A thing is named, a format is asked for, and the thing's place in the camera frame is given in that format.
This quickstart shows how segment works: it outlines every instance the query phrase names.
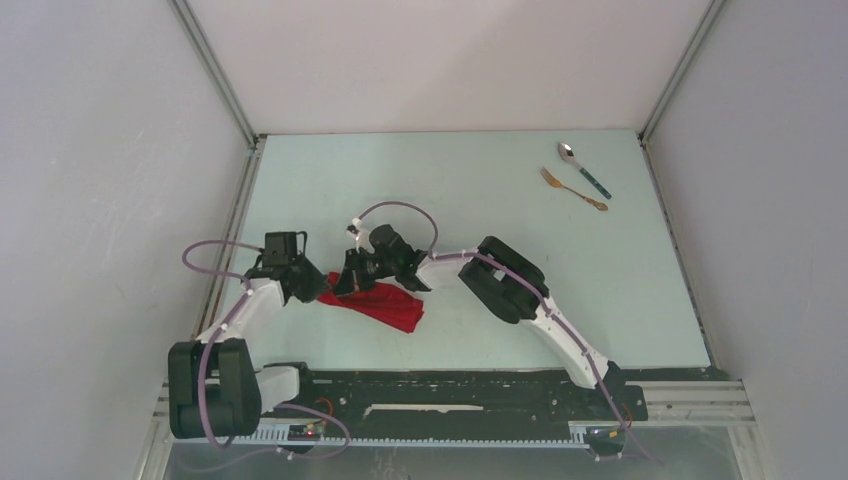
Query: light blue table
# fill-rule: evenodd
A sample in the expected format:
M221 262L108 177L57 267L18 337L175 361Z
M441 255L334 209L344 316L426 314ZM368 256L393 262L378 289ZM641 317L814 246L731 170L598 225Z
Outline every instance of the light blue table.
M559 159L557 142L612 193L606 201ZM605 201L599 212L548 187L539 168ZM567 318L622 367L709 365L653 185L632 131L410 133L272 136L242 230L306 230L307 253L339 271L351 218L383 200L404 200L439 223L437 251L474 248L495 235L539 266ZM384 207L389 222L426 248L430 225ZM234 269L254 255L240 252ZM238 287L227 286L226 305ZM529 329L501 322L465 288L420 294L425 314L407 335L353 311L296 300L251 350L254 361L306 361L312 368L526 369L559 366Z

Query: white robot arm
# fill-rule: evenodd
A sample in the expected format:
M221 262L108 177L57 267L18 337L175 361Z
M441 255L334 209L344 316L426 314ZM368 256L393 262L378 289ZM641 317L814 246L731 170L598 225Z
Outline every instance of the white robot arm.
M412 249L389 225L368 232L355 221L348 231L357 248L346 252L344 270L333 288L336 295L367 291L376 280L390 276L411 291L450 287L459 278L495 316L539 334L576 386L595 389L599 380L609 383L612 370L620 372L565 319L542 272L497 238L486 237L474 250L433 255ZM171 348L169 404L177 438L203 436L200 419L207 422L205 431L211 425L216 435L249 435L262 412L298 396L297 366L271 365L257 372L248 346L291 296L310 302L329 288L326 277L298 250L300 234L305 249L303 232L266 234L260 260L246 275L250 281L244 284L241 308L194 341ZM210 359L205 372L198 365L201 352ZM205 388L205 403L198 399L199 388Z

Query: red towel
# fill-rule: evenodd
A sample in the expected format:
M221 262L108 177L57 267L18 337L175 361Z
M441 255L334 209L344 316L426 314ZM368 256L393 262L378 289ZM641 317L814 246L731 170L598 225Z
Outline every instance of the red towel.
M328 280L334 286L339 281L339 274L330 272ZM367 292L352 293L341 298L328 291L318 297L318 301L325 305L356 310L406 333L412 333L424 315L424 302L394 285L380 282Z

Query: gold fork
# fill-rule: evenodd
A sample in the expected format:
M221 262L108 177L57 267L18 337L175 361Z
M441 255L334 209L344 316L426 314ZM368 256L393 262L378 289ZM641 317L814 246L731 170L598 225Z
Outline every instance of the gold fork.
M571 192L571 193L577 195L578 197L582 198L583 200L586 201L586 203L588 203L589 205L592 205L593 207L597 208L598 210L600 210L602 212L605 212L608 209L608 207L605 203L601 203L601 202L592 200L591 198L587 197L586 195L583 195L583 194L575 191L574 189L568 188L565 185L563 185L562 182L560 182L559 180L554 178L553 175L551 175L551 172L549 172L547 168L542 167L542 177L545 179L546 182L548 182L548 185L550 185L554 188L564 188L564 189L568 190L569 192Z

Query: metal frame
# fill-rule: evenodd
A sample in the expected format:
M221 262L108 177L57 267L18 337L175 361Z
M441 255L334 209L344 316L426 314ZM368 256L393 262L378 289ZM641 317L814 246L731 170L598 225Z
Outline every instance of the metal frame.
M221 68L215 52L209 46L209 40L206 38L206 34L203 33L203 29L200 27L200 23L197 21L197 17L194 15L194 11L191 9L188 0L168 0L168 2L174 9L174 13L180 21L183 30L186 32L195 52L197 52L197 57L209 74L212 85L215 86L215 90L221 95L221 99L224 100L224 103L230 110L230 114L232 114L233 119L238 124L239 130L244 135L248 146L255 146L256 132L250 126L247 115L245 115L244 109L242 109L238 97L236 97L236 93L232 85L230 85L230 81L224 74L224 70Z
M247 117L239 105L231 85L227 81L220 64L215 58L212 49L209 47L206 36L203 34L194 13L188 5L188 0L169 0L169 2L173 5L175 13L183 24L189 40L194 45L198 56L201 58L204 66L209 72L210 79L236 119L236 122L245 136L245 139L248 141L248 144L252 147L250 157L242 171L237 194L233 200L233 205L230 209L227 225L223 234L223 238L235 240L238 238L244 223L247 205L250 200L253 185L255 184L259 163L265 147L266 137L258 137L247 121ZM710 358L715 366L720 366L720 359L716 358L714 352L710 349L710 344L713 343L712 339L714 336L711 334L709 325L704 324L701 321L695 297L689 282L689 277L686 274L684 262L682 261L674 231L672 229L671 220L668 216L663 200L661 184L657 179L656 172L654 171L651 163L648 144L657 125L662 119L663 114L673 100L680 82L691 68L698 51L703 45L704 39L712 30L720 13L724 10L727 3L727 0L711 1L697 29L693 33L689 44L686 46L674 74L666 84L662 95L658 99L650 118L640 134L640 140L645 154L645 161L654 182L657 199L666 219L669 235L678 256L678 263L680 264L690 297L692 299L692 306L695 309L696 316L702 327L702 331L705 336L705 343L708 351L710 351ZM222 248L216 257L215 266L218 269L226 270L229 268L232 259L232 249ZM206 301L197 323L197 332L201 331L206 325L210 324L216 317L221 306L220 303L223 294L223 284L224 282L221 278L216 277L210 280L207 289ZM647 402L649 412L648 420L645 422L636 422L636 425L648 427L726 427L742 480L771 480L774 478L774 473L767 461L767 452L763 446L753 411L751 410L747 394L745 393L745 387L741 381L664 380L665 379L662 381L630 382L632 384L637 384L644 389L645 401ZM259 433L251 437L237 439L236 442L274 445L280 438L279 430L280 425L283 423L284 420L263 419L260 424ZM602 422L591 422L591 424L589 422L571 422L570 426L579 429L581 427L604 425ZM168 384L166 382L159 395L147 438L145 439L144 447L136 467L134 478L136 480L162 479L165 475L168 458L174 443L175 439L173 438L168 425ZM374 440L374 442L368 444L370 446L383 446L383 444L386 444L385 446L396 447L399 445L399 442L386 443L385 440ZM412 445L425 446L423 443L418 442L412 443ZM518 444L516 446L526 448L529 445ZM562 448L564 446L571 445L552 446Z
M698 26L692 34L692 38L689 39L689 43L683 50L683 55L680 56L680 60L678 60L677 65L674 67L674 72L668 79L665 88L663 88L660 98L657 100L657 103L654 105L654 109L648 116L648 121L645 123L645 127L642 128L640 136L643 142L648 143L650 141L651 136L653 136L654 131L657 129L657 125L659 125L660 120L662 120L663 115L665 115L666 109L668 109L674 95L677 93L677 88L680 86L680 83L683 81L686 74L689 73L689 69L692 67L698 52L704 45L704 40L706 40L707 36L712 31L713 26L715 26L718 21L719 15L722 11L724 11L724 7L728 3L729 0L710 1L707 10L701 17L701 21L698 22Z

